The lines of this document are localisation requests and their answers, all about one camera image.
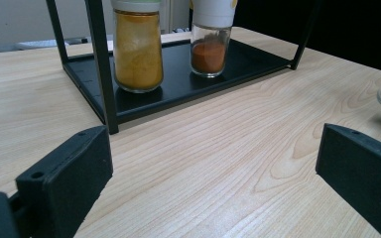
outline wooden table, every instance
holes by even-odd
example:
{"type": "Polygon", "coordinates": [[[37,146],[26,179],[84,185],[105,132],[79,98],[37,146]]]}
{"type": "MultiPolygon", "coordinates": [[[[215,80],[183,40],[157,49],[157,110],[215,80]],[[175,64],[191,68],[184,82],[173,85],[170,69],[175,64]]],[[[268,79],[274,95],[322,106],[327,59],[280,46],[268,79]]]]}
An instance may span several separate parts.
{"type": "MultiPolygon", "coordinates": [[[[232,38],[295,52],[244,29],[232,38]]],[[[380,70],[306,49],[296,71],[122,124],[110,136],[113,178],[76,236],[379,237],[315,165],[323,123],[381,141],[380,86],[380,70]]],[[[0,54],[1,191],[13,194],[17,175],[97,125],[56,49],[0,54]]]]}

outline paprika jar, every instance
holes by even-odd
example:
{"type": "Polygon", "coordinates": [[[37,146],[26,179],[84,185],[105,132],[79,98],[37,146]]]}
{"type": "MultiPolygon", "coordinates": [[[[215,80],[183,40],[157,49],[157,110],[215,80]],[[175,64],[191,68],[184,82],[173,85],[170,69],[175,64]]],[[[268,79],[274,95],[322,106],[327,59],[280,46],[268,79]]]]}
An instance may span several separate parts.
{"type": "Polygon", "coordinates": [[[152,91],[163,81],[160,0],[111,0],[111,3],[116,82],[126,91],[152,91]]]}
{"type": "Polygon", "coordinates": [[[220,75],[225,67],[237,0],[192,0],[190,66],[205,77],[220,75]]]}

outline red spice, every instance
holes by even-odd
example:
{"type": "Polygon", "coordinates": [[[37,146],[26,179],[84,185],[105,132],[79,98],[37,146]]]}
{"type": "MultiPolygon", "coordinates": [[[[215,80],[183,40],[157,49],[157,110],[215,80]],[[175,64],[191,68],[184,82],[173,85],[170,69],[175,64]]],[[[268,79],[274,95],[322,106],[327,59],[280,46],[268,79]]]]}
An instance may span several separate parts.
{"type": "Polygon", "coordinates": [[[199,72],[216,73],[224,67],[225,45],[220,42],[196,44],[192,49],[191,65],[199,72]]]}

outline black tray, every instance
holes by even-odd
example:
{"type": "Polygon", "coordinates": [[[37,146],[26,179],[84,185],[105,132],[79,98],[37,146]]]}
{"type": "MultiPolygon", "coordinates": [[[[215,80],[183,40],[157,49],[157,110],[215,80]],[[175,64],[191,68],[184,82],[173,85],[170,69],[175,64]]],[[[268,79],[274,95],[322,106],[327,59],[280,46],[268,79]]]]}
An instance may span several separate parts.
{"type": "MultiPolygon", "coordinates": [[[[113,91],[118,123],[158,112],[213,92],[288,67],[292,62],[251,46],[230,41],[226,67],[222,75],[204,78],[191,72],[189,41],[164,44],[162,48],[164,79],[157,89],[147,93],[131,93],[114,81],[113,55],[110,53],[113,91]]],[[[94,56],[75,59],[66,65],[68,74],[104,123],[103,103],[98,85],[94,56]]]]}
{"type": "Polygon", "coordinates": [[[221,76],[201,78],[191,73],[190,42],[163,45],[164,81],[156,90],[134,94],[120,89],[113,80],[113,55],[107,50],[101,0],[85,0],[93,54],[68,57],[55,0],[46,0],[63,69],[79,88],[110,134],[118,124],[282,70],[296,69],[308,42],[322,0],[317,0],[293,59],[282,59],[231,40],[221,76]]]}

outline white jar lid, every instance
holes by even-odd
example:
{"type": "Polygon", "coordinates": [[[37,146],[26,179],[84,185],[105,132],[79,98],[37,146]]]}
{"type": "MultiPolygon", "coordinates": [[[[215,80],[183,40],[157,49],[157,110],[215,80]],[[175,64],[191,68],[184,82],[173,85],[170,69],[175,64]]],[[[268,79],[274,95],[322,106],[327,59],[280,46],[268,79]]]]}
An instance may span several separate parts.
{"type": "Polygon", "coordinates": [[[192,0],[195,24],[227,28],[233,25],[237,0],[192,0]]]}
{"type": "Polygon", "coordinates": [[[161,0],[111,0],[113,9],[126,12],[158,12],[161,0]]]}

